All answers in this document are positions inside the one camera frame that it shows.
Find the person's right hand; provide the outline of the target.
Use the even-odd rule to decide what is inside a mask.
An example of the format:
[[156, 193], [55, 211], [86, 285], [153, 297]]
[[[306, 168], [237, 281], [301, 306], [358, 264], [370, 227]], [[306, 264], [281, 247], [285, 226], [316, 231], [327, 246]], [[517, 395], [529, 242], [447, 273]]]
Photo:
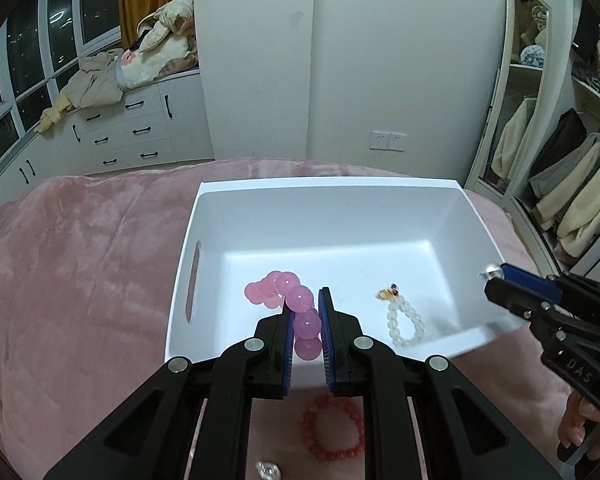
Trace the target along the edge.
[[568, 396], [562, 420], [557, 429], [559, 443], [564, 448], [580, 446], [585, 438], [584, 425], [600, 422], [600, 411], [588, 400], [573, 390]]

